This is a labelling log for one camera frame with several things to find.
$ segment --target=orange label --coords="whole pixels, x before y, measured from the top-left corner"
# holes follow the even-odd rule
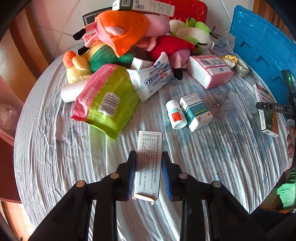
[[[179,112],[173,113],[172,117],[173,117],[174,122],[182,120]]]

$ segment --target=teal and white medicine box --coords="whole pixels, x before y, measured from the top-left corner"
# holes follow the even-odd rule
[[[206,126],[213,118],[211,112],[195,93],[182,97],[180,107],[191,132]]]

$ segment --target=pill bottle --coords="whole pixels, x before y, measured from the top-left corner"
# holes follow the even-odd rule
[[[170,100],[166,103],[166,108],[168,111],[168,117],[170,119],[170,123],[172,124],[173,129],[178,130],[182,129],[187,125],[187,120],[181,110],[178,101]]]

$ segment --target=blue plastic crate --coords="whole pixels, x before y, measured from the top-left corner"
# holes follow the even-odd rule
[[[272,23],[236,6],[230,33],[236,37],[234,52],[263,79],[276,101],[290,104],[282,70],[296,77],[296,45]]]

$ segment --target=bottle cap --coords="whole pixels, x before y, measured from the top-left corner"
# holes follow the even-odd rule
[[[166,106],[167,110],[171,110],[173,108],[180,107],[178,101],[176,101],[176,100],[168,101],[165,106]]]

